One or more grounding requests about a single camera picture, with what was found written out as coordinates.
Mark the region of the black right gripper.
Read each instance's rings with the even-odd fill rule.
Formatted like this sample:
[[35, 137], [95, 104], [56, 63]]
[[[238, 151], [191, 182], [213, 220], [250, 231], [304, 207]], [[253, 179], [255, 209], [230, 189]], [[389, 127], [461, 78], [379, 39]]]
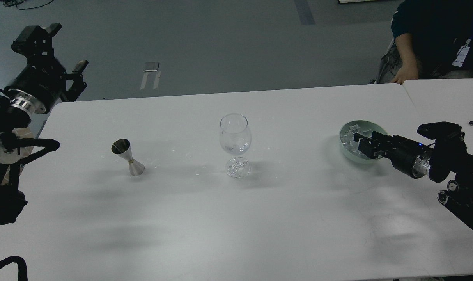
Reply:
[[430, 170], [431, 147], [398, 135], [373, 131], [370, 137], [354, 134], [358, 151], [369, 159], [387, 158], [392, 166], [411, 178], [422, 178]]

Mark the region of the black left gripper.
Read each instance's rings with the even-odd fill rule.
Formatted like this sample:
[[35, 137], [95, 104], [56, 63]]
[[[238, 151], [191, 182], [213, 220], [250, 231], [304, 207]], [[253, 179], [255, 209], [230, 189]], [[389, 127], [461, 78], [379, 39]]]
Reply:
[[[87, 60], [80, 60], [67, 73], [55, 57], [52, 39], [62, 27], [60, 23], [26, 26], [13, 41], [11, 50], [24, 56], [27, 65], [4, 88], [12, 107], [26, 114], [47, 114], [62, 95], [63, 102], [76, 102], [87, 88], [83, 78]], [[66, 90], [67, 80], [72, 85]]]

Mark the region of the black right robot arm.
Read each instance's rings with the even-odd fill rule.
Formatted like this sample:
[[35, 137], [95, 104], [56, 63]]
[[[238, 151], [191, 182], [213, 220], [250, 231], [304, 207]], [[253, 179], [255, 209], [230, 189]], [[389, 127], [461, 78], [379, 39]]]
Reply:
[[465, 133], [456, 123], [424, 123], [417, 133], [434, 141], [430, 145], [399, 135], [373, 132], [369, 137], [354, 134], [359, 151], [370, 159], [387, 158], [392, 166], [411, 178], [435, 183], [454, 178], [438, 192], [438, 201], [473, 231], [473, 155], [468, 153]]

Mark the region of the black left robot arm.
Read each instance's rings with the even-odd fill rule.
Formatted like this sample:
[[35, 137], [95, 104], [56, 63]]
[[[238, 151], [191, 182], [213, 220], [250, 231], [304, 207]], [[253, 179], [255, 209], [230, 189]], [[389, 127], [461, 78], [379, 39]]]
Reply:
[[14, 223], [28, 203], [19, 190], [22, 167], [60, 147], [54, 139], [22, 138], [15, 129], [28, 128], [33, 114], [48, 114], [57, 100], [75, 102], [87, 87], [88, 61], [67, 72], [55, 57], [52, 40], [61, 28], [26, 26], [11, 46], [27, 64], [0, 89], [0, 226]]

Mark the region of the person's hand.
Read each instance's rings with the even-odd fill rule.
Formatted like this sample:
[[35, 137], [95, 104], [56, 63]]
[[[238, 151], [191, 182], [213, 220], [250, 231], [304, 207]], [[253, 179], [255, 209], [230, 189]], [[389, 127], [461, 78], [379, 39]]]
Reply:
[[396, 73], [390, 83], [402, 85], [407, 80], [417, 80], [419, 78], [417, 65], [403, 65]]

